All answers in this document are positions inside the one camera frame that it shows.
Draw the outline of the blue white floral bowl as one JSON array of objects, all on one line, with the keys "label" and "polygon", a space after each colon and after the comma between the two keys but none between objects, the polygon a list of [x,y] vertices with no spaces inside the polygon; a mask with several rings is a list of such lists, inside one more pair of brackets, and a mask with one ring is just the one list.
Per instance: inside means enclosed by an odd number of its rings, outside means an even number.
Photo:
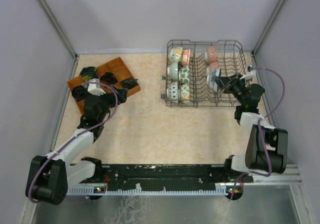
[{"label": "blue white floral bowl", "polygon": [[218,85],[216,82],[216,78],[221,76],[221,69],[217,68],[212,71],[210,71],[209,74],[207,74],[206,82],[208,87],[213,91],[213,92],[218,92]]}]

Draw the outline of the pink bowl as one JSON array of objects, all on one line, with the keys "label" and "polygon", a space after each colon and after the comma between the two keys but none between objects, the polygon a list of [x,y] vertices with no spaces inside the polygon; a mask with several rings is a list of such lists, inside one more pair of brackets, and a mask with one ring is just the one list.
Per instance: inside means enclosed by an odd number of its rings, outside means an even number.
[{"label": "pink bowl", "polygon": [[218,69],[219,69],[218,61],[211,62],[206,68],[206,74],[209,75],[212,73],[212,71],[218,70]]},{"label": "pink bowl", "polygon": [[207,64],[210,64],[212,62],[216,61],[217,57],[217,51],[215,46],[210,46],[205,52],[204,52],[204,59]]}]

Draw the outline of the orange green star bowl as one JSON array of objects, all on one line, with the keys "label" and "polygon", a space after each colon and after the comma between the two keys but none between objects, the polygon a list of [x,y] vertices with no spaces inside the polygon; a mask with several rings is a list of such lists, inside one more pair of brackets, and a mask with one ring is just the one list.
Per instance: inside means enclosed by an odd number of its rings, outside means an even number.
[{"label": "orange green star bowl", "polygon": [[190,86],[189,83],[182,84],[180,87],[180,101],[183,104],[190,103]]}]

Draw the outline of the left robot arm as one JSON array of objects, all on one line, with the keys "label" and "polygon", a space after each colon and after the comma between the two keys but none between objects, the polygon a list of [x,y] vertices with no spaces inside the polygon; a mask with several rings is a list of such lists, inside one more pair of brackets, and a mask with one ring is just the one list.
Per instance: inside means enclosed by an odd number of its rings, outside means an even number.
[{"label": "left robot arm", "polygon": [[73,161],[97,141],[118,105],[126,102],[127,88],[110,86],[109,89],[109,93],[100,96],[87,94],[84,113],[72,136],[57,150],[32,159],[25,191],[31,202],[58,205],[64,200],[68,188],[84,180],[98,182],[103,179],[101,160],[84,157],[77,164]]}]

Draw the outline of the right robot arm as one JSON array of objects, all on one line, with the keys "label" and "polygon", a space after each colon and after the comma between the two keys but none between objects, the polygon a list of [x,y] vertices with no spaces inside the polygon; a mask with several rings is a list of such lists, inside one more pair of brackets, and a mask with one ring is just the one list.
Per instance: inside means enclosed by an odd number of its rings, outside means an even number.
[{"label": "right robot arm", "polygon": [[224,178],[233,182],[241,176],[241,172],[263,176],[284,173],[287,167],[288,132],[268,124],[260,115],[258,104],[265,89],[259,84],[246,86],[240,74],[215,77],[214,80],[221,92],[232,94],[239,101],[234,118],[250,135],[245,154],[232,155],[225,160]]}]

